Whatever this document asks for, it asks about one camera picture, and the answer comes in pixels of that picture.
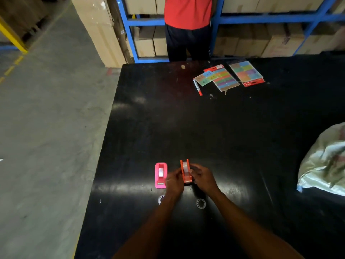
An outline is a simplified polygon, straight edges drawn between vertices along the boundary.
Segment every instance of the forearm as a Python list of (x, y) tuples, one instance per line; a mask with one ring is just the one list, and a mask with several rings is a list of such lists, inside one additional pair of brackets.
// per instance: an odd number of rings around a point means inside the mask
[(250, 219), (221, 191), (215, 191), (210, 198), (250, 258), (303, 258), (284, 240)]
[(155, 258), (177, 199), (165, 197), (147, 222), (120, 248), (113, 259)]

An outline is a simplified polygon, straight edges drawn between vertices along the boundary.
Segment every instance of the pink tape dispenser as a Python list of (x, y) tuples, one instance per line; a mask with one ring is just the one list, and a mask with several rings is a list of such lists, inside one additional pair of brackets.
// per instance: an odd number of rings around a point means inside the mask
[(155, 165), (155, 187), (157, 189), (164, 189), (165, 179), (168, 174), (168, 165), (166, 163), (156, 163)]

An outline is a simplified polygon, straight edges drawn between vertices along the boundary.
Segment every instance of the person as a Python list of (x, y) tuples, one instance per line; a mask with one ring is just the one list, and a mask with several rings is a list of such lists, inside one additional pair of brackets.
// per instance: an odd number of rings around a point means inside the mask
[[(199, 164), (191, 164), (197, 186), (218, 207), (227, 226), (248, 257), (252, 259), (303, 258), (288, 243), (261, 227), (231, 202), (217, 186), (212, 172)], [(166, 196), (147, 222), (118, 250), (113, 259), (155, 258), (164, 229), (176, 202), (184, 190), (181, 168), (168, 173)]]
[(164, 21), (170, 62), (208, 60), (212, 0), (165, 0)]

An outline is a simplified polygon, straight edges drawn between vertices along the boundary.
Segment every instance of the yellow rack post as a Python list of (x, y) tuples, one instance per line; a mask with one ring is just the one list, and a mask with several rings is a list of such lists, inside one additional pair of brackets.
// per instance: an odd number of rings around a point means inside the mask
[(27, 53), (28, 49), (25, 47), (23, 41), (19, 36), (11, 29), (11, 27), (0, 16), (0, 31), (18, 48), (22, 53)]

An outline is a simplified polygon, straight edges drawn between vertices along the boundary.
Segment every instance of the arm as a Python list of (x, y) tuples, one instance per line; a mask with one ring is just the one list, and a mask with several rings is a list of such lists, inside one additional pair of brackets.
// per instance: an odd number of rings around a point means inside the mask
[(166, 178), (166, 194), (147, 222), (118, 250), (113, 259), (155, 258), (174, 206), (184, 190), (181, 168)]
[(231, 202), (220, 191), (208, 168), (198, 164), (191, 164), (191, 166), (196, 167), (191, 171), (196, 184), (214, 201), (237, 241), (250, 258), (303, 258), (288, 243), (254, 222)]

